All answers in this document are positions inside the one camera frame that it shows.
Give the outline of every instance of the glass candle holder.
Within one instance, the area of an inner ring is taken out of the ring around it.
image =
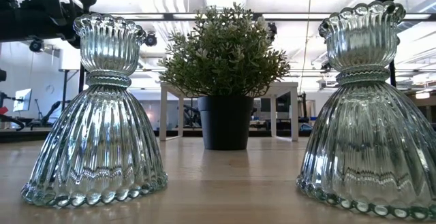
[[[436,133],[386,83],[396,54],[398,3],[358,4],[320,25],[340,88],[309,138],[296,184],[331,205],[400,219],[436,218]]]
[[[74,22],[89,88],[53,125],[23,199],[37,206],[90,206],[164,188],[159,145],[139,101],[127,90],[146,33],[132,21],[84,15]]]

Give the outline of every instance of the wooden table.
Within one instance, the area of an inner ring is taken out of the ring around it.
[[[169,185],[128,202],[80,208],[30,206],[20,198],[42,142],[0,144],[0,223],[401,223],[354,214],[299,193],[300,142],[250,138],[247,151],[204,150],[201,138],[161,143]]]

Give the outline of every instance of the artificial plant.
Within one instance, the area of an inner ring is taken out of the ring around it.
[[[285,52],[273,50],[270,29],[263,17],[240,5],[196,14],[188,35],[173,33],[160,60],[166,68],[160,79],[187,97],[263,96],[271,82],[289,74]]]

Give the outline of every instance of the camera rig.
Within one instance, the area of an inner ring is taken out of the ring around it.
[[[77,16],[89,12],[97,0],[0,0],[0,42],[61,38],[75,48],[80,39],[72,28]]]

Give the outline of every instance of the desk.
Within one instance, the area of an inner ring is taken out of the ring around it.
[[[261,98],[269,98],[271,100],[271,136],[277,136],[277,120],[276,120],[276,98],[284,95],[287,92],[291,93],[291,131],[297,131],[292,133],[292,141],[298,141],[298,83],[297,82],[273,82],[268,89],[268,92]],[[161,83],[161,115],[159,126],[159,140],[166,141],[183,136],[183,109],[178,110],[178,135],[173,138],[166,137],[166,117],[167,117],[167,104],[168,104],[168,92],[178,97],[178,107],[183,108],[184,95],[178,89],[172,85],[162,82]]]
[[[201,138],[161,143],[168,173],[163,191],[128,202],[80,208],[24,203],[42,142],[0,144],[2,224],[388,224],[407,223],[354,214],[303,195],[295,186],[306,138],[289,143],[249,138],[247,150],[205,150]]]
[[[178,130],[177,130],[178,132],[177,132],[177,136],[172,138],[166,137],[168,92],[178,98]],[[185,98],[185,96],[178,89],[174,88],[172,85],[169,85],[168,83],[165,82],[161,83],[161,115],[159,120],[159,140],[161,142],[180,138],[183,136],[183,127],[185,126],[183,122],[183,98]]]
[[[273,82],[268,92],[261,98],[271,100],[271,136],[277,136],[276,99],[287,92],[291,93],[291,132],[292,141],[298,141],[298,83],[297,82]]]

